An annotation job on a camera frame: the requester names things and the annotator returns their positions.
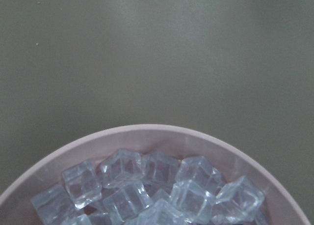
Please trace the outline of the pile of clear ice cubes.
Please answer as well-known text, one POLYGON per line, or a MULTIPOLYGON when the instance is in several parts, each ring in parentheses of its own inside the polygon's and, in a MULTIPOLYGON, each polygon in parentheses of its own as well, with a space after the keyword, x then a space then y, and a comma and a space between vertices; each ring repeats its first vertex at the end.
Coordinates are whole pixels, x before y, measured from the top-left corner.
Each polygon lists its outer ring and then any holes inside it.
POLYGON ((31 203, 45 225, 265 225, 264 194, 246 176, 226 182, 203 156, 120 149, 86 160, 31 203))

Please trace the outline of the pink bowl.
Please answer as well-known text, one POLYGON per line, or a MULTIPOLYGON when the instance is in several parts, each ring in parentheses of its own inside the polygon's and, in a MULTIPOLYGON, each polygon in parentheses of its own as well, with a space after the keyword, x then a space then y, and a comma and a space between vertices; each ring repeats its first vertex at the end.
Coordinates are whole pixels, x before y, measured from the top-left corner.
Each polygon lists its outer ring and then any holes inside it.
POLYGON ((3 225, 39 225, 31 198, 61 181, 61 173, 86 159, 101 162, 118 149, 140 153, 163 151, 176 158, 203 155, 224 175, 246 175, 265 194, 262 210, 272 225, 307 225, 309 220, 281 183, 254 159, 237 148, 191 129, 139 124, 90 134, 54 151, 12 183, 0 197, 3 225))

